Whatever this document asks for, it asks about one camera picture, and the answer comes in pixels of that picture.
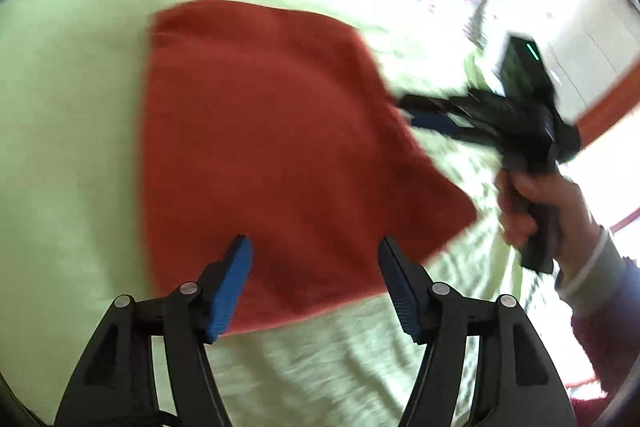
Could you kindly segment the grey pink sleeve forearm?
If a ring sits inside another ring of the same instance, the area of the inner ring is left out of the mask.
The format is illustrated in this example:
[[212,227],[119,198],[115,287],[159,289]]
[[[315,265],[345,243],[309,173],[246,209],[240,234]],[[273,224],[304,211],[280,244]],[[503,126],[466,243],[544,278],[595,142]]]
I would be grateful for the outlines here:
[[555,280],[572,309],[573,333],[602,389],[617,390],[639,356],[639,267],[622,257],[610,233],[601,230],[577,274]]

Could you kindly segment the person's right hand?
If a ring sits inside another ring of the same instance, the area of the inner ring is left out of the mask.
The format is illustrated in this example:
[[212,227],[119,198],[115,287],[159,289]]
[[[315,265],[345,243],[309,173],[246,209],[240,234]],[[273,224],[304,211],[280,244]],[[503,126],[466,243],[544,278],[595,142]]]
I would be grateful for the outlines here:
[[537,232],[536,222],[525,212],[521,199],[554,207],[559,211],[560,239],[553,258],[564,277],[577,275],[596,249],[601,234],[580,187],[561,173],[529,176],[506,170],[499,172],[496,187],[506,243],[522,247]]

